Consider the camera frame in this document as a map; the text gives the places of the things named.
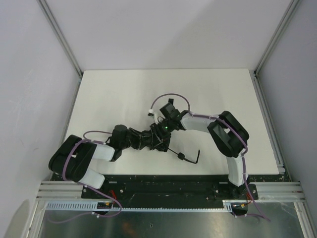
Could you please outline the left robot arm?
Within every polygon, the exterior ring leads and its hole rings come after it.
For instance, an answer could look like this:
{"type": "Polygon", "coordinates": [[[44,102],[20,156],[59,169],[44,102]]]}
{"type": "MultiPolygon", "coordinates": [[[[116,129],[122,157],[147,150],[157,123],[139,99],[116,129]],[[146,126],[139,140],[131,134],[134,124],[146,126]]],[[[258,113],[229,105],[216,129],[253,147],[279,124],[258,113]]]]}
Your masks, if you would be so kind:
{"type": "Polygon", "coordinates": [[[137,131],[116,125],[106,141],[90,140],[70,135],[49,161],[49,169],[64,180],[81,183],[95,189],[102,187],[105,176],[89,168],[92,160],[116,161],[127,148],[141,150],[151,145],[153,131],[137,131]]]}

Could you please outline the black folding umbrella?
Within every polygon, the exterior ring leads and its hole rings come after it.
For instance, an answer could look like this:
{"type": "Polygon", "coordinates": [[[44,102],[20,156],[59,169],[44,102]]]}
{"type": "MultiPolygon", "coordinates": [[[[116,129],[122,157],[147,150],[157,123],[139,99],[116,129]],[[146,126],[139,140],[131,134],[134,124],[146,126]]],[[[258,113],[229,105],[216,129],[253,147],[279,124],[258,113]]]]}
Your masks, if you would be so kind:
{"type": "MultiPolygon", "coordinates": [[[[160,108],[160,112],[162,113],[162,119],[159,119],[161,122],[163,119],[167,119],[169,121],[169,129],[171,134],[173,131],[177,130],[185,130],[184,126],[181,124],[181,119],[188,113],[187,110],[180,112],[173,105],[174,100],[172,98],[168,99],[168,103],[165,104],[162,108],[160,108]]],[[[185,155],[181,152],[177,153],[169,147],[170,141],[152,141],[151,146],[148,147],[150,150],[158,150],[160,152],[167,152],[168,150],[177,155],[177,158],[186,161],[191,164],[197,164],[199,161],[200,152],[197,154],[197,158],[195,161],[191,161],[185,158],[185,155]]]]}

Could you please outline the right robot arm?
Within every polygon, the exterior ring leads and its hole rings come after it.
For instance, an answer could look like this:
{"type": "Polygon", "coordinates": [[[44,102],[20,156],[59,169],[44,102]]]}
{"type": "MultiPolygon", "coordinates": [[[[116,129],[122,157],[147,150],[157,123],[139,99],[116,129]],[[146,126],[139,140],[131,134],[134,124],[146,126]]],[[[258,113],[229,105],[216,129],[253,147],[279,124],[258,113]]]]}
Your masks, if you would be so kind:
{"type": "Polygon", "coordinates": [[[159,116],[151,105],[148,116],[154,118],[154,126],[172,132],[173,130],[195,130],[209,133],[216,147],[226,157],[228,166],[228,181],[237,191],[246,189],[248,174],[246,172],[245,154],[248,152],[247,141],[250,138],[246,129],[229,111],[216,116],[197,114],[187,110],[179,112],[173,103],[164,105],[159,116]]]}

